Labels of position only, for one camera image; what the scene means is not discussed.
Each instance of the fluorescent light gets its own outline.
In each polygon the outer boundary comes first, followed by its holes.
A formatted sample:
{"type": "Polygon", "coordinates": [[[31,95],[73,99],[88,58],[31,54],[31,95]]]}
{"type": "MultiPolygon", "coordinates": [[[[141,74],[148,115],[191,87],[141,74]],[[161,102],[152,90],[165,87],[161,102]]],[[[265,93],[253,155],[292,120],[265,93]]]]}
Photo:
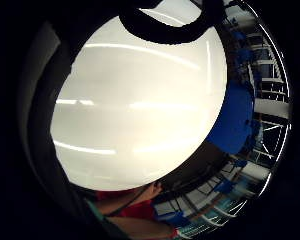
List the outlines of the fluorescent light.
{"type": "Polygon", "coordinates": [[[262,30],[265,32],[265,34],[268,36],[268,38],[269,38],[270,41],[271,41],[272,46],[274,47],[274,49],[276,50],[276,52],[277,52],[277,54],[278,54],[278,56],[279,56],[279,60],[280,60],[280,62],[281,62],[282,69],[283,69],[283,73],[284,73],[284,76],[285,76],[285,79],[286,79],[286,83],[287,83],[287,90],[288,90],[287,96],[290,97],[290,89],[289,89],[289,85],[288,85],[288,76],[287,76],[286,69],[285,69],[285,67],[284,67],[283,61],[282,61],[282,59],[281,59],[282,57],[281,57],[281,55],[280,55],[280,52],[278,51],[276,45],[275,45],[274,42],[272,41],[272,39],[271,39],[269,33],[264,29],[264,27],[263,27],[260,23],[259,23],[259,26],[262,28],[262,30]]]}
{"type": "Polygon", "coordinates": [[[275,128],[278,128],[278,127],[280,127],[280,126],[270,127],[270,128],[265,129],[264,131],[269,131],[269,130],[272,130],[272,129],[275,129],[275,128]]]}
{"type": "Polygon", "coordinates": [[[285,145],[285,143],[286,143],[286,140],[287,140],[287,134],[288,134],[288,127],[286,127],[286,133],[285,133],[285,135],[284,135],[283,143],[282,143],[282,145],[281,145],[281,149],[280,149],[280,152],[279,152],[279,154],[278,154],[278,157],[277,157],[276,162],[279,161],[279,159],[280,159],[280,157],[281,157],[281,154],[282,154],[282,151],[283,151],[283,147],[284,147],[284,145],[285,145]]]}
{"type": "Polygon", "coordinates": [[[57,104],[76,104],[77,100],[69,100],[69,99],[57,99],[57,104]]]}
{"type": "Polygon", "coordinates": [[[206,46],[207,46],[207,90],[208,93],[211,93],[211,82],[212,82],[212,78],[211,78],[211,52],[210,52],[210,43],[209,41],[206,41],[206,46]]]}
{"type": "Polygon", "coordinates": [[[79,100],[79,102],[83,105],[89,105],[89,106],[93,106],[94,103],[91,100],[79,100]]]}
{"type": "Polygon", "coordinates": [[[151,103],[151,102],[136,102],[129,104],[133,109],[158,109],[158,110],[186,110],[197,111],[198,108],[188,104],[173,104],[173,103],[151,103]]]}
{"type": "Polygon", "coordinates": [[[100,47],[100,48],[121,48],[121,49],[128,49],[128,50],[134,50],[134,51],[139,51],[139,52],[144,52],[144,53],[149,53],[152,55],[156,55],[158,57],[162,57],[165,59],[169,59],[171,61],[180,63],[182,65],[185,65],[187,67],[190,67],[195,70],[199,70],[200,66],[198,66],[195,63],[190,62],[189,60],[183,59],[178,56],[173,56],[171,54],[161,52],[158,50],[154,49],[149,49],[146,47],[139,47],[139,46],[131,46],[131,45],[126,45],[126,44],[115,44],[115,43],[90,43],[90,44],[85,44],[84,48],[93,48],[93,47],[100,47]]]}
{"type": "Polygon", "coordinates": [[[267,181],[266,181],[266,183],[264,184],[264,186],[263,186],[261,192],[259,193],[259,196],[258,196],[258,197],[260,197],[261,194],[264,192],[264,190],[267,188],[267,186],[268,186],[268,184],[269,184],[269,181],[270,181],[270,178],[271,178],[271,173],[269,173],[268,178],[267,178],[267,181]]]}
{"type": "Polygon", "coordinates": [[[79,152],[87,152],[87,153],[102,154],[102,155],[114,155],[114,154],[116,154],[115,150],[100,150],[100,149],[93,149],[93,148],[77,147],[77,146],[72,146],[72,145],[69,145],[69,144],[61,143],[61,142],[58,142],[58,141],[55,141],[55,140],[53,142],[58,147],[67,148],[67,149],[74,150],[74,151],[79,151],[79,152]]]}
{"type": "Polygon", "coordinates": [[[159,16],[163,16],[163,17],[166,17],[166,18],[168,18],[168,19],[171,19],[171,20],[173,20],[173,21],[175,21],[175,22],[177,22],[177,23],[180,23],[181,25],[185,25],[185,23],[184,23],[184,22],[181,22],[179,19],[176,19],[176,18],[174,18],[174,17],[168,16],[168,15],[163,14],[163,13],[159,13],[159,12],[154,11],[154,10],[150,10],[150,9],[142,9],[142,8],[141,8],[140,10],[143,11],[143,12],[154,13],[154,14],[157,14],[157,15],[159,15],[159,16]]]}

